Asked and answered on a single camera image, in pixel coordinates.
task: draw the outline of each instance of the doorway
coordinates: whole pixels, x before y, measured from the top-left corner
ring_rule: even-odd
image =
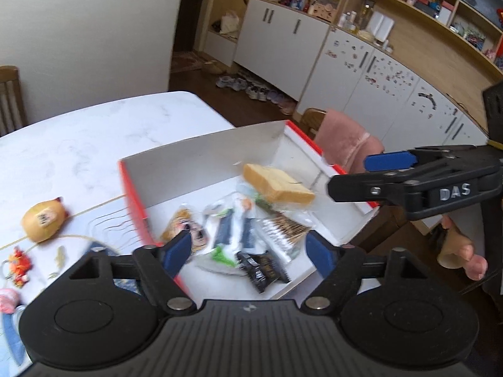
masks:
[[[173,52],[192,51],[202,2],[203,0],[180,0]]]

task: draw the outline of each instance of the wooden chair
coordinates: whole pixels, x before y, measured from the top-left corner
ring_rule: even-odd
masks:
[[[318,133],[319,127],[321,126],[321,122],[323,122],[323,119],[325,118],[325,115],[325,110],[316,109],[314,107],[306,109],[299,122],[301,131],[306,133],[309,138],[314,139],[316,133]]]
[[[0,136],[27,125],[19,84],[19,70],[10,65],[0,66]]]

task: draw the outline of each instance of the white bag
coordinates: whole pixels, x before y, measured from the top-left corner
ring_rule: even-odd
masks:
[[[227,11],[220,22],[221,34],[232,34],[240,28],[240,18],[235,11]]]

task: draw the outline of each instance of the door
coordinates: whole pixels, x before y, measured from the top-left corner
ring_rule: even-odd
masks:
[[[383,140],[418,80],[414,72],[376,50],[344,113]]]
[[[332,28],[297,111],[304,113],[310,107],[317,107],[342,112],[373,53],[372,46]]]
[[[382,141],[386,152],[440,146],[455,132],[462,112],[423,79],[394,120]]]
[[[460,122],[447,137],[444,145],[475,145],[483,146],[487,143],[487,136],[479,126],[464,113],[461,114]]]
[[[263,0],[249,0],[234,57],[235,62],[266,80],[268,32],[275,8],[280,7]]]
[[[180,0],[173,52],[192,51],[203,0]]]
[[[275,8],[268,39],[268,81],[299,100],[329,25],[298,11]]]

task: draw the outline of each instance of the metal screw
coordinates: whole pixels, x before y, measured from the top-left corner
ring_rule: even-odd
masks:
[[[326,309],[330,306],[330,301],[323,296],[313,296],[306,301],[306,306],[316,310]]]
[[[177,297],[168,301],[168,308],[173,310],[185,310],[190,306],[192,306],[192,301],[189,298]]]

